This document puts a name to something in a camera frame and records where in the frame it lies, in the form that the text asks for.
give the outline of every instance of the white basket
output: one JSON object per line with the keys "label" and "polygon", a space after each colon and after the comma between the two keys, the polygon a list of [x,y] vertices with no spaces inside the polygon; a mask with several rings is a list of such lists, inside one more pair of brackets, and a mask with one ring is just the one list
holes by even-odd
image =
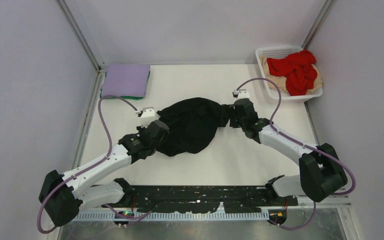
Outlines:
{"label": "white basket", "polygon": [[[258,48],[257,50],[255,50],[255,56],[258,61],[258,67],[261,72],[261,76],[263,78],[266,77],[263,71],[263,65],[261,64],[261,59],[260,59],[261,55],[265,55],[266,57],[273,58],[273,59],[283,59],[283,58],[286,58],[289,54],[298,53],[302,50],[303,48],[299,46],[285,46],[285,45]],[[263,81],[263,84],[268,97],[277,102],[279,100],[278,91],[275,89],[271,89],[267,84],[267,81]],[[317,91],[315,91],[314,94],[311,94],[311,95],[291,96],[287,92],[282,92],[281,94],[282,94],[282,101],[285,100],[285,101],[303,103],[309,99],[320,97],[323,94],[323,89],[320,88]]]}

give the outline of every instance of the beige cloth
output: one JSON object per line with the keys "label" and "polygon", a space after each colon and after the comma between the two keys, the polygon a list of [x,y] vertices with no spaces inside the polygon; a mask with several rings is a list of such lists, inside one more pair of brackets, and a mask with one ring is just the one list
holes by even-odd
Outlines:
{"label": "beige cloth", "polygon": [[[270,70],[269,70],[269,64],[267,63],[267,57],[265,55],[261,55],[260,59],[261,59],[261,64],[262,64],[262,70],[264,71],[265,77],[267,79],[272,80],[280,88],[280,90],[282,92],[287,93],[288,90],[286,89],[286,77],[271,75]],[[314,80],[314,88],[307,90],[306,95],[314,94],[315,91],[317,91],[323,87],[322,77],[320,76],[319,70],[317,69],[316,65],[313,64],[312,66],[315,69],[315,71],[317,72],[317,77]],[[276,89],[276,87],[273,84],[271,84],[270,82],[268,82],[267,84],[268,84],[269,88]]]}

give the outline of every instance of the black cloth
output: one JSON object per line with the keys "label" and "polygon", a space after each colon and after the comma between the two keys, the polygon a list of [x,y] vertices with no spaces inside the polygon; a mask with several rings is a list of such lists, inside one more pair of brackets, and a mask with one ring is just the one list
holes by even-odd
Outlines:
{"label": "black cloth", "polygon": [[169,134],[156,150],[170,157],[199,153],[213,140],[217,128],[225,127],[229,120],[227,106],[201,97],[179,101],[157,113],[169,127]]}

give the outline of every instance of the white table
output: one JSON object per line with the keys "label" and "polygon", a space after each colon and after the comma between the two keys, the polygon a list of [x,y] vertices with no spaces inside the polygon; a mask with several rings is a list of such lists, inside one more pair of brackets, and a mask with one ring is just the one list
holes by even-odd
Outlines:
{"label": "white table", "polygon": [[[152,65],[146,97],[130,100],[138,109],[162,110],[184,99],[203,97],[220,104],[232,104],[232,91],[244,81],[260,77],[253,64]],[[254,81],[244,86],[260,118],[270,118],[276,105],[263,96],[263,85]],[[113,143],[136,132],[139,118],[118,99],[102,101],[102,112]],[[282,102],[273,120],[282,129],[314,143],[315,139],[303,103]],[[98,109],[87,134],[81,164],[106,153],[108,140]],[[270,147],[248,139],[240,128],[229,124],[219,128],[207,148],[198,154],[168,157],[156,152],[146,160],[114,171],[98,184],[125,178],[131,185],[264,185],[279,175],[296,175],[298,166]]]}

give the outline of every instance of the white cable carrier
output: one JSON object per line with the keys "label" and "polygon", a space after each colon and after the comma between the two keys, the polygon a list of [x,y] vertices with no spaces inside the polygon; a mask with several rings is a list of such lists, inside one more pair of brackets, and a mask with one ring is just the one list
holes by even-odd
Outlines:
{"label": "white cable carrier", "polygon": [[[134,211],[135,217],[140,217],[145,213]],[[247,213],[225,213],[219,209],[213,213],[158,213],[153,212],[145,217],[146,222],[167,222],[167,221],[240,221],[240,220],[268,220],[269,211],[262,209],[261,212]],[[116,218],[116,215],[110,210],[86,210],[79,213],[72,221],[132,221],[129,219]]]}

